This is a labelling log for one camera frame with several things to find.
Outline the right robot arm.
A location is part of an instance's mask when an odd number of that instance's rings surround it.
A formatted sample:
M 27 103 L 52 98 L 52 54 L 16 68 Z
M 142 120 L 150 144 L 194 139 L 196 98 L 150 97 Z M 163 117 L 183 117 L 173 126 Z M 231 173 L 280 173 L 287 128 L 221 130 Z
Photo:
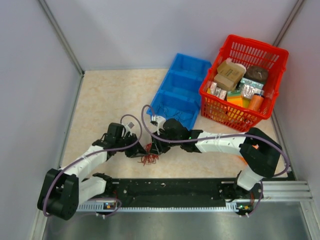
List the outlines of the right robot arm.
M 174 118 L 153 116 L 151 123 L 157 127 L 151 134 L 150 153 L 162 155 L 178 146 L 188 153 L 224 153 L 242 157 L 247 166 L 240 171 L 222 198 L 235 200 L 245 198 L 253 187 L 264 178 L 272 178 L 283 155 L 282 147 L 256 127 L 237 134 L 210 133 L 187 129 Z

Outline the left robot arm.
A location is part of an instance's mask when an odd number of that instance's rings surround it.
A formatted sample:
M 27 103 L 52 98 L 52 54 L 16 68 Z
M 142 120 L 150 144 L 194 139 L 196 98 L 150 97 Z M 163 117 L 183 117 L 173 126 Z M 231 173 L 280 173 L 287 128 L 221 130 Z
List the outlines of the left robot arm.
M 111 123 L 107 132 L 78 159 L 60 169 L 50 169 L 44 177 L 37 208 L 46 217 L 69 220 L 82 203 L 98 195 L 109 198 L 114 191 L 113 185 L 108 183 L 110 177 L 100 173 L 88 175 L 118 152 L 125 153 L 127 158 L 148 155 L 131 131 L 132 127 L 132 123 Z

